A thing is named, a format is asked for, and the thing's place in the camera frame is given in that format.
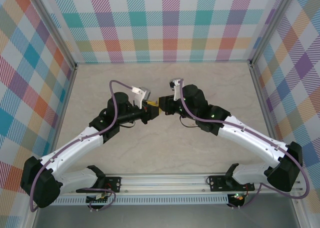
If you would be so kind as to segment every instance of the metal frame edge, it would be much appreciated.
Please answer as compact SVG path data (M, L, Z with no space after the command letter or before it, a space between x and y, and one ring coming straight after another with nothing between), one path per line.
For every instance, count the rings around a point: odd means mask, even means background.
M257 39L259 38L259 34L261 32L261 30L263 29L265 23L266 23L266 20L268 19L269 17L269 14L275 4L277 0L268 0L267 2L267 5L266 7L264 8L264 11L261 15L261 18L260 18L260 21L259 23L257 24L256 26L256 29L255 31L253 32L252 34L252 38L251 38L251 42L249 43L249 46L248 48L246 49L245 53L244 53L244 56L243 56L243 59L244 60L249 60L250 59L250 54L255 46L255 43L257 41Z
M279 26L282 18L284 17L288 7L290 6L292 0L281 0L278 8L276 9L274 16L272 17L270 24L262 37L252 59L251 63L255 64L260 56L263 54L264 50L266 49L271 37L273 36L275 30Z
M305 203L304 200L292 199L293 210L295 211L296 219L302 228L313 228L315 226L311 225L308 219L308 215L307 215L307 211L304 203Z
M22 228L31 228L35 224L36 216L38 214L38 211L36 210L35 212L31 212L29 209L29 206L27 207L27 212L25 214L23 223L22 223Z
M261 91L262 88L260 86L257 73L256 73L255 69L251 66L251 64L249 62L248 62L248 66L249 66L249 71L250 71L250 75L251 75L251 78L252 78L253 86L254 86L256 95L258 97L258 101L259 101L259 104L260 104L260 107L261 107L262 115L263 115L263 118L264 118L264 122L265 122L265 125L266 125L266 129L268 131L268 134L269 134L269 136L271 138L278 140L278 136L277 136L277 133L275 132L275 129L274 129L274 126L273 126L273 123L272 123L272 119L270 117L270 113L268 112L267 103L266 103L266 101L264 99L264 96L262 94L262 91Z
M71 96L71 92L72 92L72 89L73 89L74 84L75 84L77 72L78 72L77 69L72 71L69 88L68 88L68 91L67 91L66 96L65 96L65 100L64 100L64 103L63 103L61 115L60 115L59 121L58 121L57 126L56 126L56 132L55 132L55 135L54 135L53 142L52 142L51 149L50 149L49 153L53 152L56 149L56 146L57 146L57 143L58 143L58 139L59 139L59 135L60 135L61 128L62 128L62 124L63 124L64 119L65 119L65 115L66 115L69 99L70 99L70 96Z
M54 21L52 20L50 14L48 13L44 3L42 0L31 0L32 4L34 5L36 11L39 13L43 23L45 24L46 28L48 29L50 35L56 42L57 46L61 50L64 58L67 60L68 64L75 70L76 69L76 61L72 57L65 41L61 37L58 28L56 27Z

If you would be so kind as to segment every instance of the perforated metal strip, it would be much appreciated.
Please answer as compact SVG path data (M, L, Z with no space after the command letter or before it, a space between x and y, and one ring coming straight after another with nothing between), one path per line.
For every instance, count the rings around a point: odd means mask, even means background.
M227 194L185 194L185 195L118 195L114 205L200 205L227 204ZM106 205L104 202L94 204ZM63 195L51 206L86 205L85 195Z

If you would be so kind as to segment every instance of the marble floor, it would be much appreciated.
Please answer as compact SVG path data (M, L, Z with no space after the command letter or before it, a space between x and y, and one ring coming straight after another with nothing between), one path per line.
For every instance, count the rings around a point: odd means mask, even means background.
M109 81L147 87L150 100L173 94L172 78L202 89L208 102L220 106L260 131L267 128L245 62L81 64L63 121L57 148L77 136L111 97ZM128 90L115 84L115 92ZM128 93L132 102L134 94ZM186 125L192 120L183 120ZM255 164L262 160L232 141L199 128L186 128L179 116L161 113L147 125L122 128L101 147L86 154L69 171L96 165L105 173L208 173L225 172L233 163Z

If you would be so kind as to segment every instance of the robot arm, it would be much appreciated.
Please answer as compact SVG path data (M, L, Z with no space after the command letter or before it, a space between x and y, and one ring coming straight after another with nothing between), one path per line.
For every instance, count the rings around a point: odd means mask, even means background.
M255 153L264 161L264 163L255 165L233 164L224 179L221 180L221 187L226 185L235 190L234 188L239 184L269 183L281 191L290 192L300 170L279 148L288 152L302 165L301 146L295 142L286 144L271 139L245 125L227 110L208 104L203 91L194 84L184 86L182 83L183 95L180 94L180 80L180 78L175 78L170 81L174 95L163 96L158 100L159 107L166 115L177 113L183 118L194 119L186 111L181 100L183 97L188 110L200 118L200 121L196 120L195 123L201 130L231 140ZM276 144L277 147L271 146L270 143Z
M117 105L117 119L115 124L107 131L98 134L104 131L114 120L115 106L112 98L107 102L107 108L103 109L89 123L89 126L69 143L40 159L32 156L26 160L20 186L28 195L31 193L36 175L48 163L40 173L33 193L33 200L40 208L50 205L63 193L82 188L105 188L105 174L94 165L88 166L82 171L72 173L65 173L65 171L85 154L119 133L121 124L133 123L136 120L141 120L144 124L147 124L148 121L159 115L158 106L154 106L147 101L150 95L149 90L143 87L133 87L132 92L136 94L133 105L129 102L127 94L123 92L114 94Z

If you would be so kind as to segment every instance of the plaid wallpaper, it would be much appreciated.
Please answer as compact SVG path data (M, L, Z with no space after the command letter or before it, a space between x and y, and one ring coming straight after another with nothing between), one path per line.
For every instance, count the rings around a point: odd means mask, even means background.
M247 60L258 29L268 17L268 13L263 14L273 5L269 1L43 0L43 3L74 57L97 63Z
M24 163L51 148L71 73L30 0L0 0L0 228L23 221Z
M320 222L320 0L293 0L255 67L280 139L303 146Z
M274 5L273 5L273 7L272 7L272 9L271 9L271 11L270 11L270 13L268 15L268 18L265 20L265 23L264 23L264 25L263 25L260 33L259 33L259 36L258 36L258 38L256 39L256 41L254 43L253 49L252 49L252 51L250 53L250 56L249 56L248 60L251 60L253 58L253 56L254 56L254 54L255 54L255 52L257 50L257 47L259 46L262 37L265 35L265 33L266 33L266 31L267 31L267 29L269 27L270 21L273 18L274 14L276 13L276 10L277 10L278 6L280 5L281 1L282 0L276 0L275 1L275 3L274 3Z

